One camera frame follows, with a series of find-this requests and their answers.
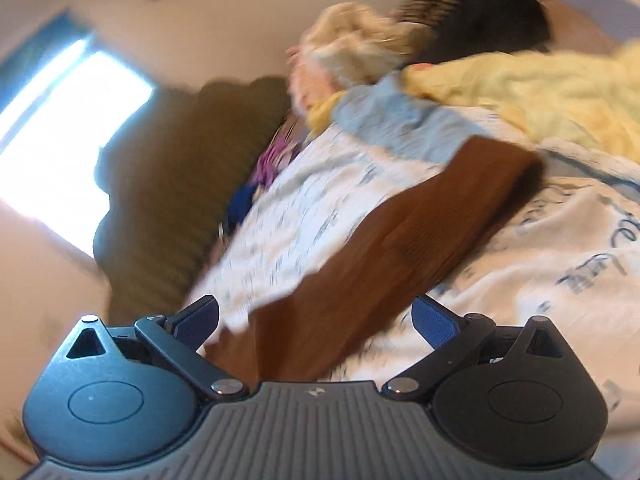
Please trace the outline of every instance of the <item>brown cloth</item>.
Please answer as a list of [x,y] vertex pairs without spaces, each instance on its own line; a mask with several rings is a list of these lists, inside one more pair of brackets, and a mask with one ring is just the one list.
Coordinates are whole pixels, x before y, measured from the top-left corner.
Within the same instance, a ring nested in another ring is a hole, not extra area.
[[224,329],[207,358],[254,387],[315,381],[385,329],[533,196],[531,152],[472,137],[439,175],[375,208],[345,246],[289,296]]

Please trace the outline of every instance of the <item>triangular cutout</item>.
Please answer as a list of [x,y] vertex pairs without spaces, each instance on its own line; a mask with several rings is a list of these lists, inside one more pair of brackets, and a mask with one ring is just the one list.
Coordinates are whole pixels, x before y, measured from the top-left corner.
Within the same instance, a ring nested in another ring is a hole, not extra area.
[[93,355],[104,354],[104,347],[98,339],[97,333],[93,328],[85,328],[82,330],[78,339],[66,354],[69,359],[78,359],[79,357],[89,357]]
[[527,354],[539,355],[542,357],[562,357],[562,352],[551,339],[551,336],[543,328],[537,328],[531,338]]

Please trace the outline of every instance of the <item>white logo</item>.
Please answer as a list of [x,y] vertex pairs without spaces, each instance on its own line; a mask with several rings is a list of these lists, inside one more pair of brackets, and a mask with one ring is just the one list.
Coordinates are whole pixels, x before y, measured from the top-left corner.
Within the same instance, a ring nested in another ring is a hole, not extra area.
[[323,396],[326,393],[326,390],[324,388],[321,388],[320,386],[316,386],[315,388],[311,389],[311,390],[307,390],[306,391],[310,396],[315,397],[316,399],[318,397]]

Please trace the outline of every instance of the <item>bright window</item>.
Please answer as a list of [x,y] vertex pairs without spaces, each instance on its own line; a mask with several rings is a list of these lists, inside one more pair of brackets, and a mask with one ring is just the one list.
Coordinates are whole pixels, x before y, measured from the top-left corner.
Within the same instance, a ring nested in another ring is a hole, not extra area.
[[56,56],[0,114],[0,139],[23,122],[0,153],[0,198],[92,256],[109,210],[94,181],[98,151],[153,88],[114,57],[87,55],[87,46],[78,41]]

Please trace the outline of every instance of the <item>yellow cloth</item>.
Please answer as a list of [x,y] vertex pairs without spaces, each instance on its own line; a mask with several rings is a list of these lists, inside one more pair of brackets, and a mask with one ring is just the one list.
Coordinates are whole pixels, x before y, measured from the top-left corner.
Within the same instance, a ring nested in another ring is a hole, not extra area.
[[306,115],[306,125],[311,132],[309,135],[312,139],[324,132],[334,120],[331,118],[331,112],[338,101],[345,95],[346,90],[340,90],[335,94],[331,94],[324,101],[318,101]]
[[573,52],[479,54],[402,72],[412,96],[481,106],[534,142],[561,137],[640,162],[640,41],[614,57]]

